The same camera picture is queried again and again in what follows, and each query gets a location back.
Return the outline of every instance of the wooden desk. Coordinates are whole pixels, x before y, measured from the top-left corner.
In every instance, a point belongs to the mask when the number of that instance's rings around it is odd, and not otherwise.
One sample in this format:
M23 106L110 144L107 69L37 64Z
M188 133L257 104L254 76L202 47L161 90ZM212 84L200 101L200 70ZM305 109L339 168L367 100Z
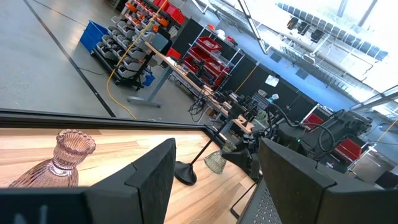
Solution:
M36 164L53 157L55 137L61 129L0 129L0 187L8 185ZM177 160L190 162L209 137L202 131L82 130L96 143L96 150L77 166L79 186L91 186L119 171L167 138L175 138ZM173 181L165 223L236 223L229 209L252 185L243 170L231 162L216 174L203 161L219 150L211 143L195 163L198 182L186 186ZM250 194L239 203L239 213Z
M197 91L202 91L203 89L200 88L198 85L196 85L191 79L189 79L187 77L187 73L186 71L182 70L180 67L175 66L175 61L173 59L171 59L170 57L166 57L164 55L162 55L159 51L157 51L153 46L151 46L150 43L145 42L146 46L148 46L148 48L151 49L151 51L153 51L157 57L159 57L160 59L162 59L164 62L167 63L168 65L168 69L171 69L173 71L175 71L176 73L178 73L183 79L184 81L186 81L187 83L189 83L192 88L196 89ZM203 94L205 95L210 95L213 93L213 90L208 87L208 86L204 86L204 88L206 88L206 91L204 91ZM228 112L213 98L211 98L211 105L212 107L214 107L216 110L220 111L223 115L227 116ZM231 105L227 104L225 105L227 108L231 108ZM245 132L246 134L251 134L251 128L253 127L253 124L248 122L248 125L245 127L243 126L243 123L246 122L246 119L243 118L242 115L239 116L238 119L234 119L233 122L239 126L239 128L242 129L243 132Z

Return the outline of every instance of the red storage bin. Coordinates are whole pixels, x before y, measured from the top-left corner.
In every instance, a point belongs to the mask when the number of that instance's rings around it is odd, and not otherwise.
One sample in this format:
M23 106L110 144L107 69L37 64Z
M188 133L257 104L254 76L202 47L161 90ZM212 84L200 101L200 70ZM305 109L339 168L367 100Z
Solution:
M219 85L223 82L224 78L227 76L226 72L222 72L221 75L218 76L218 78L215 77L214 80L214 90L217 89Z
M166 11L177 23L183 24L185 20L184 14L182 14L181 10L177 9L177 7L170 5Z
M208 58L205 60L205 68L209 70L209 72L213 72L215 75L220 75L221 72L224 70L224 65L221 65L213 58ZM229 68L226 68L224 73L229 72Z
M345 139L336 148L353 161L359 159L362 153L361 147L350 139Z
M212 50L220 50L222 46L220 44L217 44L213 39L210 37L199 37L198 38L198 44L207 49L208 51Z
M192 47L188 51L190 54L193 55L193 57L197 58L198 60L206 60L209 59L210 56L202 50L200 47Z
M163 5L163 2L165 2L166 0L160 0L158 4L156 4L158 7L161 7ZM169 2L166 3L166 5L163 7L163 11L167 11L167 9L169 8L169 6L171 6L171 4Z
M310 114L310 116L308 116L306 118L306 120L303 123L323 124L323 120L320 117L318 117L317 115L312 113L312 114ZM309 125L307 125L307 128L308 129L306 132L309 132L309 131L315 129L316 126L313 124L309 124Z
M197 72L198 68L193 65L193 57L186 57L184 59L184 64L193 72Z

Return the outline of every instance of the black stand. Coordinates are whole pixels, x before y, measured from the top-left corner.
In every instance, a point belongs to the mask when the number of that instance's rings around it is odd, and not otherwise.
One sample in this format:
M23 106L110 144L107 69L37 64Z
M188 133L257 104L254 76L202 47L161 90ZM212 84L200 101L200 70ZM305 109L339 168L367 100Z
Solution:
M192 186L197 182L197 175L195 171L193 171L193 164L197 161L197 159L203 154L203 152L207 149L211 142L213 142L221 130L228 124L229 119L224 122L224 124L217 130L217 132L211 137L210 141L203 147L203 149L199 152L199 154L192 160L191 163L186 164L184 162L177 161L175 162L174 167L174 176L177 180L181 181L185 185Z

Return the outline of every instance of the gray floor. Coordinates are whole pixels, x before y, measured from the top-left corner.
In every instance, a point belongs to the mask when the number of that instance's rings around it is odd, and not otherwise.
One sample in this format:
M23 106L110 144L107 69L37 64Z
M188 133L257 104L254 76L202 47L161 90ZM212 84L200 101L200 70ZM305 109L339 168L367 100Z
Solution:
M96 59L79 43L79 39L85 29L82 24L87 24L89 20L102 26L111 24L110 19L117 12L106 1L38 0L75 21L37 1L28 2L79 67L104 73ZM6 24L3 28L5 35L0 37L0 46L3 55L7 55L0 60L3 68L0 75L0 95L3 96L0 108L109 116L25 3L22 0L5 0L0 5L0 19L2 24ZM162 68L155 67L152 70L157 76ZM127 111L109 97L106 91L107 75L83 73L117 117L130 118ZM187 112L192 99L169 80L154 99L162 103L160 109L131 105L126 101L129 95L147 96L151 87L136 92L116 86L113 82L109 85L115 99L129 108L138 119L193 123Z

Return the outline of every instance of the power cord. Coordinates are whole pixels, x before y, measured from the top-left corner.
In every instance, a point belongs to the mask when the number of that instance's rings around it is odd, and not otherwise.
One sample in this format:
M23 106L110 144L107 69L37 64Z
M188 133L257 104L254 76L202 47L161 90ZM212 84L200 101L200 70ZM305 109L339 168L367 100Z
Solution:
M314 125L314 126L316 126L316 127L322 128L322 129L323 129L324 131L326 131L326 132L329 134L329 136L330 136L330 139L331 139L331 149L326 150L326 149L323 147L322 142L319 142L319 146L320 146L320 148L322 149L322 151L324 151L324 152L329 152L329 151L333 150L333 147L334 147L334 145L335 145L335 137L333 136L333 133L332 133L327 127L325 127L325 126L322 125L322 124L316 124L316 123L292 124L292 123L290 122L290 120L288 119L287 115L284 113L284 111L283 111L278 105L273 104L273 103L269 103L269 106L276 107L276 108L279 110L279 113L285 118L287 125L289 125L291 128L304 127L304 126L307 126L307 125ZM269 135L269 136L272 137L272 121L271 121L271 119L270 119L271 116L270 116L269 106L267 107L267 111L266 111L266 112L267 112L267 115L268 115L268 123L269 123L269 129L270 129L270 131L269 131L270 135Z
M127 53L134 47L134 45L136 44L137 40L139 40L141 38L141 36L143 34L145 34L145 31L148 29L148 27L150 27L152 25L152 23L154 22L155 17L158 15L158 13L160 12L160 10L163 9L163 7L166 5L166 3L168 3L169 0L165 0L162 4L162 6L159 7L159 10L154 14L154 16L152 16L152 18L149 20L148 25L141 30L141 33L138 35L138 37L135 39L135 41L130 45L130 47L126 50L126 52L123 54L123 56L120 58L120 60L118 61L118 63L116 64L116 67L113 69L111 75L108 78L108 81L106 82L106 91L108 92L109 97L119 106L121 106L123 109L125 109L132 118L137 119L134 114L131 113L131 111L125 107L124 105L122 105L121 103L119 103L117 100L115 100L115 98L112 96L111 92L109 91L109 82L111 81L113 75L116 72L116 68L119 67L119 65L122 63L123 59L126 57Z
M193 104L189 107L188 112L191 115L192 121L197 123L204 113L205 105L208 102L219 104L221 103L212 100L214 97L214 92L206 90L206 88L202 88L199 92L198 98L193 102ZM194 116L200 114L199 119L195 119Z

